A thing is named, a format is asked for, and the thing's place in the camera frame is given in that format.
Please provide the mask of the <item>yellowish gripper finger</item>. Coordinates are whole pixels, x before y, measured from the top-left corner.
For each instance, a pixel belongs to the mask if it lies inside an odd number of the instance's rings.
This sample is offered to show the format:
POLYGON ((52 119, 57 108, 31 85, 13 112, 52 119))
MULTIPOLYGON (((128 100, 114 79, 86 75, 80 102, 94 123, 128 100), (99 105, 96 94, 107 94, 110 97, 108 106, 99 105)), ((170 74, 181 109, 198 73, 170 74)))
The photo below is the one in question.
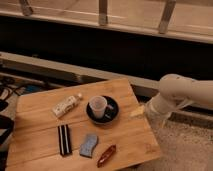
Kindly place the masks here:
POLYGON ((136 109, 134 109, 130 113, 130 116, 131 117, 142 116, 144 114, 144 110, 145 110, 145 107, 143 105, 141 105, 141 106, 137 107, 136 109))

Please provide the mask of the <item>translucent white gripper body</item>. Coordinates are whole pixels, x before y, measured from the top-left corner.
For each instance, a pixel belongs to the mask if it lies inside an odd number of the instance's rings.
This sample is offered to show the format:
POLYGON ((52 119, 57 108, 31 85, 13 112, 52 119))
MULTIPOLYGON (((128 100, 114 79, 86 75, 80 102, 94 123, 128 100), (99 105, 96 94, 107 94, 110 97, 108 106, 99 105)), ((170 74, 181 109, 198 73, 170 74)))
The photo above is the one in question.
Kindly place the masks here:
POLYGON ((168 119, 175 110, 175 102, 168 100, 161 94, 152 97, 145 104, 145 113, 149 118, 168 119))

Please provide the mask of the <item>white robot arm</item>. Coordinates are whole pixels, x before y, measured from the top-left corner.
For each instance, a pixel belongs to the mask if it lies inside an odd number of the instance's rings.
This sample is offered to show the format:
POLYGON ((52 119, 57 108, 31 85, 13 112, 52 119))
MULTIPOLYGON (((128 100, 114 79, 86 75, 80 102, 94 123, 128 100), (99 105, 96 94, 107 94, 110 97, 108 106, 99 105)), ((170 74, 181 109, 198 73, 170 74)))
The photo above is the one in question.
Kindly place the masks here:
POLYGON ((168 119, 177 110, 193 103, 213 109, 213 80, 196 80, 178 74, 164 75, 158 93, 133 110, 131 118, 152 116, 168 119))

